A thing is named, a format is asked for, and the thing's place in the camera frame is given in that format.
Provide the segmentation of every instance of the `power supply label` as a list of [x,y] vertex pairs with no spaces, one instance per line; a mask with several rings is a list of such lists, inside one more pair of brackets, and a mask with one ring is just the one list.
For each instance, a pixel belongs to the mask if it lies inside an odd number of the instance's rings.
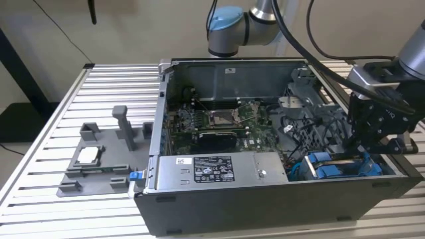
[[234,170],[230,156],[193,158],[194,181],[197,183],[233,182]]

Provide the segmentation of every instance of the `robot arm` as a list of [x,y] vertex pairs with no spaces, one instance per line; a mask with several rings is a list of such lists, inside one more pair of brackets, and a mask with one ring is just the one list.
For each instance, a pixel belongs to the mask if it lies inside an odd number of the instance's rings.
[[224,6],[214,11],[209,27],[209,53],[213,57],[232,57],[240,46],[266,45],[278,27],[270,0],[257,0],[249,12]]
[[[425,20],[391,62],[355,66],[347,79],[357,85],[415,110],[405,114],[377,104],[358,93],[350,95],[349,123],[351,136],[347,151],[361,145],[370,153],[414,154],[418,147],[409,133],[425,118]],[[381,139],[397,135],[387,143]]]

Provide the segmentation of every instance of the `wall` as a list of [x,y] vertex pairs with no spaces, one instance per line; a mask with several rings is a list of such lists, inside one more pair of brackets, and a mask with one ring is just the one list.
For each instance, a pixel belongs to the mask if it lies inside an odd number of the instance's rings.
[[[37,2],[94,63],[156,63],[161,58],[209,56],[210,0],[97,0],[96,25],[86,0]],[[253,3],[220,0],[218,6],[238,5],[247,10]],[[46,97],[58,101],[88,60],[32,0],[0,0],[0,27]],[[238,56],[273,56],[274,49],[274,45],[241,47]],[[0,81],[0,108],[25,101],[16,87],[8,88],[9,80]]]
[[[309,0],[298,0],[291,33],[313,55],[323,59],[306,35],[307,5]],[[423,18],[423,0],[315,0],[310,25],[314,40],[327,54],[397,55]],[[298,53],[287,47],[285,55]]]

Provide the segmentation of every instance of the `black cable harness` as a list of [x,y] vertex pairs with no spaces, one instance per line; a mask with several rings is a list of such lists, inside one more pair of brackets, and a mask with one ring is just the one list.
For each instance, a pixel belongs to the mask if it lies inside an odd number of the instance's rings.
[[334,73],[317,59],[315,57],[307,52],[307,50],[302,47],[299,42],[295,40],[293,35],[289,32],[289,29],[285,25],[283,19],[279,15],[279,9],[277,5],[277,0],[271,0],[271,9],[275,16],[275,21],[278,28],[282,32],[282,35],[285,36],[287,42],[293,46],[293,48],[298,51],[298,53],[302,55],[302,57],[309,61],[309,63],[317,68],[318,71],[321,71],[326,76],[329,76],[337,83],[351,89],[354,92],[359,93],[365,97],[370,98],[373,101],[375,101],[378,104],[381,104],[385,107],[391,108],[393,110],[402,112],[405,114],[414,114],[415,110],[409,107],[406,104],[398,104],[393,100],[383,98],[382,96],[377,95],[374,92],[366,90],[361,86],[358,86],[355,83],[346,80],[342,76],[339,76],[337,73]]
[[306,10],[306,17],[305,17],[305,28],[306,28],[306,34],[307,34],[307,38],[310,39],[310,42],[317,50],[317,52],[326,58],[329,59],[334,59],[334,60],[370,60],[370,59],[383,59],[383,60],[393,60],[395,57],[394,56],[333,56],[329,55],[326,52],[323,52],[315,41],[313,38],[313,34],[311,34],[311,27],[310,27],[310,15],[311,15],[311,7],[314,4],[314,0],[310,0],[310,4],[307,6],[307,10]]
[[64,36],[66,37],[69,43],[74,46],[74,48],[77,48],[77,50],[81,52],[81,54],[85,56],[86,60],[89,61],[89,63],[93,63],[90,58],[88,58],[88,56],[85,55],[84,51],[80,49],[80,47],[77,47],[77,45],[72,42],[69,36],[66,35],[66,33],[64,32],[64,30],[61,29],[61,27],[58,26],[58,24],[56,23],[56,21],[53,20],[53,18],[46,14],[45,10],[42,9],[42,7],[40,6],[40,4],[37,3],[36,0],[32,0],[33,3],[38,6],[41,12],[45,14],[45,16],[48,17],[48,19],[50,19],[50,21],[53,22],[53,24],[57,26],[58,30],[61,31],[61,33],[64,34]]
[[217,7],[217,0],[212,1],[210,11],[208,12],[206,22],[205,22],[205,30],[206,30],[206,40],[209,39],[210,27],[212,27],[212,19],[214,14],[214,9]]
[[25,154],[22,154],[21,152],[17,152],[17,151],[14,151],[14,150],[6,148],[1,143],[0,143],[0,147],[4,148],[6,151],[9,151],[9,152],[12,152],[12,153],[17,153],[17,154],[21,155],[21,156],[25,156]]

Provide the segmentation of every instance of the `aluminum extrusion table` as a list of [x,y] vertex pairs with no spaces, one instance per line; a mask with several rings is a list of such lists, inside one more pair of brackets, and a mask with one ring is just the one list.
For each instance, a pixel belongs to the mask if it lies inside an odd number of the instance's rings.
[[[325,61],[346,77],[351,66]],[[128,194],[58,198],[84,122],[117,128],[114,105],[128,106],[132,126],[153,121],[158,94],[158,65],[94,65],[84,69],[56,112],[0,191],[0,238],[149,239]],[[411,134],[419,153],[406,156],[425,176],[425,125]],[[355,222],[327,223],[193,235],[188,238],[341,239],[425,238],[425,182],[399,199],[385,200]]]

